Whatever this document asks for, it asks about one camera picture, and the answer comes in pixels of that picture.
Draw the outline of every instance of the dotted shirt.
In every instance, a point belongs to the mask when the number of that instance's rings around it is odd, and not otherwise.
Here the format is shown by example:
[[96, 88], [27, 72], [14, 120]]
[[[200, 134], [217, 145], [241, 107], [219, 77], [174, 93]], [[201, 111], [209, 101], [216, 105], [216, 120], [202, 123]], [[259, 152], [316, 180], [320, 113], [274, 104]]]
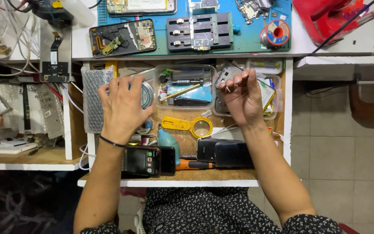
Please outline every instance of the dotted shirt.
[[[249, 233], [340, 234], [323, 216], [300, 214], [282, 230], [248, 198], [247, 187], [148, 188], [143, 226], [148, 234]], [[81, 234], [120, 234], [113, 224], [86, 228]]]

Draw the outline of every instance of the yellow magnifying glass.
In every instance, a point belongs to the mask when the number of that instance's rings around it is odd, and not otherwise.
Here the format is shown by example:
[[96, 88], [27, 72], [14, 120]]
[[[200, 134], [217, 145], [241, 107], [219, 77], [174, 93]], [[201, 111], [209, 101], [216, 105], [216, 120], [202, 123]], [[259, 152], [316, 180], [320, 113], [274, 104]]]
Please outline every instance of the yellow magnifying glass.
[[208, 136], [213, 130], [211, 121], [205, 117], [198, 117], [193, 121], [163, 117], [163, 119], [161, 120], [161, 125], [166, 129], [190, 131], [195, 138]]

